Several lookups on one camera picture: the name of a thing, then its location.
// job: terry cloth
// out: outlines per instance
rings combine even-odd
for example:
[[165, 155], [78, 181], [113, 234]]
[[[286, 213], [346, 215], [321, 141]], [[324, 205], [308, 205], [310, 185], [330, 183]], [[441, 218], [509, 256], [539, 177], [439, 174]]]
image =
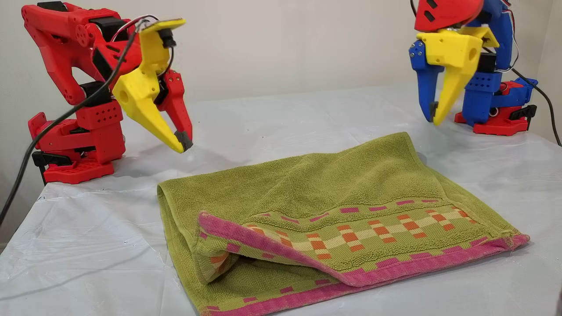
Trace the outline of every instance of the terry cloth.
[[529, 241], [426, 167], [406, 133], [158, 186], [167, 245], [202, 315], [264, 315]]

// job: plastic sheet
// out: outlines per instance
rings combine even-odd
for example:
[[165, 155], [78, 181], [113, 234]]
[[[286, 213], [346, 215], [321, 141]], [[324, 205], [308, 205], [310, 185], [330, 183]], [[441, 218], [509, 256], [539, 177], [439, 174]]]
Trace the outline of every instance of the plastic sheet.
[[562, 285], [562, 150], [553, 143], [530, 133], [476, 135], [452, 115], [435, 127], [424, 120], [414, 85], [200, 102], [188, 110], [195, 137], [188, 152], [173, 152], [125, 119], [127, 152], [113, 176], [46, 186], [0, 255], [0, 315], [196, 315], [166, 248], [159, 182], [337, 152], [401, 131], [423, 161], [529, 234], [530, 244], [279, 315], [554, 313]]

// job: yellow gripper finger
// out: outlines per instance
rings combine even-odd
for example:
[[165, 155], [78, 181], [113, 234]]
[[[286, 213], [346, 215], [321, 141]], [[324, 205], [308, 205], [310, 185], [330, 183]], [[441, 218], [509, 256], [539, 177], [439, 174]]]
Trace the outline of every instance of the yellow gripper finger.
[[184, 19], [158, 21], [139, 32], [142, 62], [139, 67], [119, 77], [113, 95], [127, 116], [138, 122], [173, 150], [182, 153], [184, 146], [174, 136], [154, 104], [160, 93], [158, 75], [167, 68], [170, 58], [158, 31], [175, 29], [185, 24]]
[[482, 47], [499, 47], [490, 28], [465, 27], [441, 29], [437, 33], [419, 33], [425, 43], [427, 63], [445, 67], [445, 81], [433, 123], [441, 124], [460, 93], [476, 73]]

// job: electrical cable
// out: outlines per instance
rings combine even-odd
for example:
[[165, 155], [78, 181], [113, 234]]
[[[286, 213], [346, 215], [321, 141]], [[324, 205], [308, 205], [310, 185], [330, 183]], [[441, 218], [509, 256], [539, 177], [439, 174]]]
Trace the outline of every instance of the electrical cable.
[[414, 0], [410, 0], [410, 7], [412, 7], [412, 12], [414, 13], [414, 16], [418, 16], [418, 13], [416, 11], [416, 7], [414, 6]]
[[4, 222], [4, 218], [6, 217], [6, 214], [8, 213], [8, 209], [10, 209], [10, 205], [12, 205], [13, 198], [16, 196], [17, 189], [20, 187], [21, 181], [24, 177], [25, 169], [28, 166], [29, 157], [31, 156], [31, 153], [33, 152], [33, 149], [35, 149], [35, 145], [37, 145], [37, 143], [39, 143], [41, 138], [43, 138], [43, 136], [45, 136], [51, 129], [53, 129], [55, 126], [59, 125], [62, 121], [67, 119], [70, 115], [76, 113], [78, 110], [80, 110], [83, 107], [89, 105], [92, 102], [92, 100], [94, 100], [99, 94], [101, 94], [105, 89], [107, 89], [109, 87], [111, 82], [117, 76], [117, 74], [119, 72], [119, 68], [121, 68], [121, 65], [123, 64], [123, 61], [125, 60], [125, 55], [127, 55], [127, 53], [129, 52], [129, 49], [133, 45], [133, 42], [134, 42], [135, 37], [136, 37], [136, 35], [139, 31], [139, 28], [140, 28], [140, 25], [137, 26], [135, 28], [135, 30], [131, 33], [131, 35], [129, 37], [129, 40], [127, 41], [127, 44], [126, 44], [125, 48], [123, 49], [123, 53], [121, 54], [121, 56], [119, 57], [119, 59], [117, 61], [117, 65], [115, 65], [115, 68], [114, 68], [113, 72], [111, 73], [109, 78], [105, 81], [105, 83], [99, 89], [97, 89], [94, 93], [92, 93], [92, 95], [87, 97], [84, 101], [80, 102], [80, 104], [74, 106], [69, 111], [67, 111], [62, 116], [60, 116], [58, 119], [56, 119], [52, 123], [50, 123], [49, 126], [47, 126], [45, 129], [43, 129], [33, 139], [31, 144], [29, 145], [28, 149], [25, 151], [24, 159], [21, 162], [20, 170], [17, 174], [16, 181], [13, 184], [12, 190], [10, 191], [10, 195], [8, 195], [8, 199], [6, 200], [6, 203], [4, 204], [4, 207], [2, 208], [2, 212], [0, 213], [0, 226], [2, 226], [2, 223]]
[[517, 48], [517, 56], [515, 57], [515, 61], [513, 62], [513, 64], [511, 66], [509, 66], [509, 68], [507, 68], [507, 69], [497, 69], [496, 70], [500, 73], [507, 73], [511, 69], [513, 69], [513, 67], [515, 67], [515, 64], [519, 60], [519, 46], [517, 45], [517, 40], [515, 40], [515, 16], [513, 15], [513, 11], [512, 10], [503, 10], [501, 13], [502, 14], [506, 13], [506, 14], [509, 15], [509, 19], [511, 21], [511, 29], [512, 29], [511, 38], [513, 39], [513, 43], [515, 44], [515, 48]]
[[114, 42], [115, 39], [117, 38], [117, 36], [119, 35], [119, 33], [128, 29], [129, 27], [133, 26], [133, 24], [137, 23], [138, 21], [141, 21], [142, 19], [144, 19], [143, 22], [144, 21], [148, 22], [148, 20], [146, 20], [147, 17], [151, 17], [151, 18], [155, 19], [156, 21], [159, 21], [159, 19], [156, 16], [153, 16], [151, 14], [145, 14], [145, 15], [138, 16], [138, 17], [130, 20], [129, 22], [125, 23], [122, 27], [120, 27], [119, 30], [117, 30], [117, 32], [115, 32], [113, 37], [111, 37], [110, 42]]
[[556, 121], [554, 119], [554, 107], [552, 106], [552, 102], [550, 102], [549, 97], [546, 95], [546, 93], [544, 93], [539, 87], [537, 87], [537, 85], [535, 85], [534, 83], [532, 83], [531, 81], [529, 81], [529, 79], [525, 78], [520, 72], [518, 72], [515, 68], [511, 69], [517, 76], [519, 76], [521, 79], [523, 79], [526, 83], [530, 84], [533, 86], [533, 88], [538, 91], [540, 94], [542, 94], [542, 96], [545, 98], [546, 103], [549, 104], [549, 109], [550, 109], [550, 121], [552, 123], [552, 132], [554, 133], [554, 138], [556, 138], [556, 143], [558, 144], [558, 146], [562, 147], [562, 143], [560, 143], [560, 138], [558, 137], [558, 132], [556, 131]]
[[158, 78], [162, 78], [168, 70], [172, 67], [172, 62], [174, 62], [174, 47], [170, 47], [170, 61], [168, 62], [168, 67], [164, 70], [161, 74], [158, 75]]

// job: black cable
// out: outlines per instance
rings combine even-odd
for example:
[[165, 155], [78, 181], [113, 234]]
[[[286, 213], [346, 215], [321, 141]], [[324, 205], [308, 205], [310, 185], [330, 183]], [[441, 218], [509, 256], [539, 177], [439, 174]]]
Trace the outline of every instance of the black cable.
[[158, 75], [158, 78], [162, 78], [167, 72], [168, 70], [170, 70], [170, 68], [172, 67], [172, 62], [174, 62], [174, 47], [170, 47], [170, 62], [168, 63], [168, 67], [166, 67], [166, 70], [164, 70], [163, 73], [161, 73], [160, 75]]
[[117, 61], [117, 65], [115, 65], [115, 69], [113, 70], [113, 72], [111, 73], [109, 78], [105, 81], [105, 83], [99, 89], [97, 89], [94, 93], [92, 93], [91, 96], [89, 96], [84, 101], [80, 102], [80, 104], [74, 106], [69, 111], [67, 111], [62, 116], [60, 116], [58, 119], [56, 119], [52, 123], [50, 123], [49, 126], [47, 126], [45, 129], [43, 129], [33, 139], [31, 144], [29, 145], [28, 149], [25, 151], [25, 156], [24, 156], [23, 161], [21, 162], [20, 171], [17, 174], [16, 182], [13, 184], [12, 191], [10, 191], [10, 195], [8, 195], [8, 199], [6, 200], [6, 203], [4, 204], [4, 207], [2, 208], [2, 213], [0, 213], [0, 226], [4, 222], [4, 218], [6, 217], [6, 214], [8, 213], [8, 209], [10, 209], [10, 205], [12, 205], [12, 201], [13, 201], [13, 198], [16, 196], [17, 189], [20, 187], [21, 180], [24, 177], [25, 169], [28, 167], [29, 157], [31, 156], [31, 153], [33, 152], [33, 149], [35, 149], [35, 145], [37, 145], [37, 143], [41, 140], [41, 138], [43, 138], [43, 136], [45, 136], [51, 129], [53, 129], [53, 127], [59, 125], [62, 121], [66, 120], [70, 115], [76, 113], [78, 110], [80, 110], [83, 107], [92, 103], [92, 100], [97, 98], [97, 96], [100, 93], [102, 93], [105, 89], [108, 88], [110, 83], [117, 76], [117, 73], [119, 72], [119, 68], [121, 68], [121, 65], [123, 64], [123, 61], [125, 60], [125, 55], [127, 55], [127, 53], [129, 52], [129, 49], [133, 45], [133, 42], [135, 40], [136, 34], [138, 33], [138, 30], [139, 30], [139, 27], [135, 28], [135, 30], [131, 33], [131, 36], [129, 37], [129, 40], [127, 41], [125, 49], [123, 50], [123, 53], [121, 54], [121, 57], [119, 57], [119, 60]]
[[416, 7], [414, 6], [414, 0], [410, 0], [410, 7], [412, 7], [412, 12], [414, 13], [414, 16], [417, 17], [418, 13], [416, 12]]
[[[484, 50], [487, 51], [488, 53], [493, 53], [492, 50], [487, 47], [484, 47]], [[556, 119], [554, 117], [554, 107], [552, 106], [552, 102], [550, 101], [550, 98], [546, 95], [546, 93], [543, 90], [541, 90], [536, 84], [529, 81], [529, 79], [527, 79], [524, 75], [518, 72], [515, 68], [512, 67], [511, 70], [521, 79], [523, 79], [526, 83], [530, 84], [536, 91], [538, 91], [545, 98], [546, 103], [549, 104], [552, 132], [554, 133], [554, 138], [556, 138], [556, 143], [558, 144], [558, 146], [562, 147], [562, 143], [560, 142], [560, 138], [558, 137], [558, 132], [556, 131]]]
[[122, 31], [126, 31], [128, 28], [130, 28], [131, 26], [135, 25], [136, 23], [139, 23], [139, 22], [141, 22], [141, 21], [142, 21], [142, 22], [149, 22], [149, 21], [146, 19], [147, 17], [151, 17], [151, 18], [155, 19], [156, 21], [159, 21], [159, 19], [158, 19], [156, 16], [153, 16], [153, 15], [151, 15], [151, 14], [147, 14], [147, 15], [143, 16], [143, 17], [142, 17], [140, 20], [138, 20], [137, 22], [135, 22], [135, 23], [129, 25], [127, 28], [125, 28], [125, 29], [123, 29], [123, 30], [120, 30], [118, 33], [116, 33], [116, 34], [114, 35], [114, 37], [117, 38], [117, 36], [119, 36], [119, 34], [120, 34]]

